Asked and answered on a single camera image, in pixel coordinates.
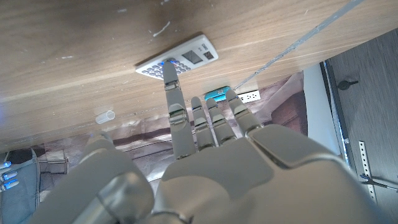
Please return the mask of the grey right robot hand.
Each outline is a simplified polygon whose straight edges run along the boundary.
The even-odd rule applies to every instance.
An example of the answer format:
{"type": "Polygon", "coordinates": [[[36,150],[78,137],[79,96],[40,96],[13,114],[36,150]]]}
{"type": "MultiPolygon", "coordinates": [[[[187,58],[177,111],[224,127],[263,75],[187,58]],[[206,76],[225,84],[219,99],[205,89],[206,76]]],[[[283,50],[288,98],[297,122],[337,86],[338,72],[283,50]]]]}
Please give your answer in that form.
{"type": "Polygon", "coordinates": [[[19,184],[16,179],[18,172],[12,170],[12,163],[10,161],[4,161],[1,163],[1,192],[7,191],[19,184]]]}

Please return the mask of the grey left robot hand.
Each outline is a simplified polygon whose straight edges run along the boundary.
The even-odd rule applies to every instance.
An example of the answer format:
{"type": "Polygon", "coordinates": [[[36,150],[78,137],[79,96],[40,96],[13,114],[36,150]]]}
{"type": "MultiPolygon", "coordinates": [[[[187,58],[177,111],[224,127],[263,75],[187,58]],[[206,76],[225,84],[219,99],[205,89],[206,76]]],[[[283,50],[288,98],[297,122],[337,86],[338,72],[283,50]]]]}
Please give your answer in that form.
{"type": "Polygon", "coordinates": [[[289,128],[263,126],[229,90],[237,138],[212,99],[189,116],[162,64],[175,161],[153,190],[106,133],[46,196],[32,223],[389,223],[346,164],[289,128]]]}

